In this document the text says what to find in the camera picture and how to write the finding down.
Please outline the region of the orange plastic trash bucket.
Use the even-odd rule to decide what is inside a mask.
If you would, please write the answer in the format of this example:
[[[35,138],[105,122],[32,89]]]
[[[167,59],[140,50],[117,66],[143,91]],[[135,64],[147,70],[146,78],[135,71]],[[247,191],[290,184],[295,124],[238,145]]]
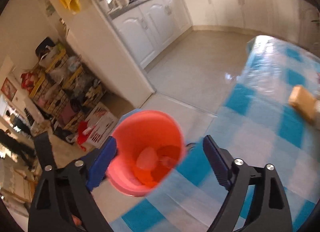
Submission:
[[[117,155],[106,174],[111,185],[128,196],[144,197],[152,192],[186,154],[180,126],[161,111],[125,115],[112,137]]]

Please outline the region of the white lower kitchen cabinets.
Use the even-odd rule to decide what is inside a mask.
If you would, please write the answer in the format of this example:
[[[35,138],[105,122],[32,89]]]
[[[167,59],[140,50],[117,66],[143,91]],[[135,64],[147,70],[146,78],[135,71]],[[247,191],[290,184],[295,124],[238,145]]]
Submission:
[[[138,0],[111,17],[142,68],[189,29],[266,34],[319,55],[319,9],[306,0]]]

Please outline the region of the white plastic crate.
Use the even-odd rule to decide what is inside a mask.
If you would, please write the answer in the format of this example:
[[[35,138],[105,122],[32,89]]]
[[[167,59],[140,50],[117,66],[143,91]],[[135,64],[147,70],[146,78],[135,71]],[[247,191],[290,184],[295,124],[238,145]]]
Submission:
[[[86,145],[99,148],[107,140],[118,119],[101,102],[78,126],[77,144],[86,151]]]

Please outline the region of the yellow wicker storage rack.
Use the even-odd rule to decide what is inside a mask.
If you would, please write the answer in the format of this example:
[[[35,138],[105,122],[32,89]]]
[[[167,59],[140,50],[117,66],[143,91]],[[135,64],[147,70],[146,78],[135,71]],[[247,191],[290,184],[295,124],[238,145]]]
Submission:
[[[68,133],[76,133],[106,90],[79,56],[64,47],[46,45],[36,53],[38,63],[21,74],[21,86],[44,118]]]

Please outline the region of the blue checkered tablecloth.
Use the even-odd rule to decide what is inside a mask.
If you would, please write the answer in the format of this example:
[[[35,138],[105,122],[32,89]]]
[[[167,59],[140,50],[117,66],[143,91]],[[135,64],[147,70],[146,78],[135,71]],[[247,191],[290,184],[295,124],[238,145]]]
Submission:
[[[293,88],[318,91],[319,57],[291,43],[258,36],[207,134],[251,166],[274,165],[294,231],[319,231],[306,220],[319,201],[319,131],[290,105]],[[227,190],[198,143],[146,199],[111,223],[114,231],[207,231]]]

